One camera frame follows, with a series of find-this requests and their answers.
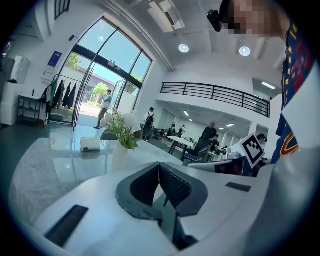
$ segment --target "sky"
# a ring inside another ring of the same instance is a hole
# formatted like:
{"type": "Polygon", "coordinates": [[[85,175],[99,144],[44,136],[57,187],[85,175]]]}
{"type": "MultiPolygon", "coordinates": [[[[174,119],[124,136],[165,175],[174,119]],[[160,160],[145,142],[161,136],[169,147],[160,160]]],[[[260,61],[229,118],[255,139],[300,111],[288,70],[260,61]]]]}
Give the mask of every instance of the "sky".
{"type": "MultiPolygon", "coordinates": [[[[115,28],[104,20],[100,20],[84,35],[78,44],[96,53],[114,31],[115,28]]],[[[118,67],[128,73],[139,53],[140,50],[123,34],[117,31],[104,45],[99,55],[109,61],[112,60],[118,67]]],[[[79,56],[79,59],[81,62],[78,63],[78,66],[88,69],[91,61],[81,56],[79,56]]],[[[143,77],[149,64],[150,61],[148,58],[144,54],[141,54],[132,73],[134,73],[136,77],[143,77]]],[[[122,80],[122,77],[98,64],[94,66],[93,72],[114,83],[122,80]]]]}

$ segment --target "balcony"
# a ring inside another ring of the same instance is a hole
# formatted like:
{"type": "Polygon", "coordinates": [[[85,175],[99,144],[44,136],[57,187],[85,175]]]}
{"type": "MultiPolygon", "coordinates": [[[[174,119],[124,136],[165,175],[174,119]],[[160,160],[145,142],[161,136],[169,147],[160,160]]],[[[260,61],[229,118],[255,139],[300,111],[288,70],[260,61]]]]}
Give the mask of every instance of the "balcony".
{"type": "Polygon", "coordinates": [[[268,100],[227,87],[193,82],[163,82],[160,93],[186,95],[225,102],[270,118],[270,102],[268,100]]]}

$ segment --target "white vase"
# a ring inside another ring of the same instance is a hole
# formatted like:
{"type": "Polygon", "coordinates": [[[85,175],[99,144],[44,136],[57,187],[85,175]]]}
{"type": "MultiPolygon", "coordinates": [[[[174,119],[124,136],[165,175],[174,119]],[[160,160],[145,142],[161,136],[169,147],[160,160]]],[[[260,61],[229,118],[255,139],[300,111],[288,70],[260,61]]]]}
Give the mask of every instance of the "white vase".
{"type": "Polygon", "coordinates": [[[128,149],[121,145],[118,140],[112,156],[112,172],[121,171],[126,167],[128,149]]]}

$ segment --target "blue sign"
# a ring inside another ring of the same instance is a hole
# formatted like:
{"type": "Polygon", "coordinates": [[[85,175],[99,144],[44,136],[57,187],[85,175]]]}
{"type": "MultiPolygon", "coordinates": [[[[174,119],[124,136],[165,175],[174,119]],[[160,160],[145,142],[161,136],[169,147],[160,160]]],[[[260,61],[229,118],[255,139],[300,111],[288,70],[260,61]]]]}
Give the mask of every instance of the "blue sign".
{"type": "Polygon", "coordinates": [[[49,60],[48,65],[52,66],[52,67],[56,67],[56,65],[58,64],[58,61],[61,57],[62,53],[55,51],[51,57],[51,59],[49,60]]]}

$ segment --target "window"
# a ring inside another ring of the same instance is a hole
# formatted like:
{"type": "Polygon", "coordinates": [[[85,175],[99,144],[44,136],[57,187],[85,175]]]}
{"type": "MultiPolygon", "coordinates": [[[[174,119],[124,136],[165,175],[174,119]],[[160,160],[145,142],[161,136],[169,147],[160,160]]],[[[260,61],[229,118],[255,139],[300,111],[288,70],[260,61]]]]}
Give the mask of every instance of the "window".
{"type": "Polygon", "coordinates": [[[151,61],[146,57],[144,53],[139,56],[134,68],[131,72],[131,76],[137,79],[139,82],[143,82],[145,75],[149,69],[151,61]]]}
{"type": "Polygon", "coordinates": [[[97,53],[115,30],[113,26],[101,19],[81,38],[78,45],[97,53]]]}
{"type": "Polygon", "coordinates": [[[55,0],[54,19],[58,19],[61,14],[69,11],[70,0],[55,0]]]}
{"type": "Polygon", "coordinates": [[[120,113],[130,114],[134,109],[137,97],[139,93],[139,88],[130,82],[127,82],[122,93],[117,111],[120,113]]]}
{"type": "Polygon", "coordinates": [[[99,55],[108,61],[112,60],[116,66],[129,73],[139,53],[140,49],[117,31],[106,42],[99,55]]]}

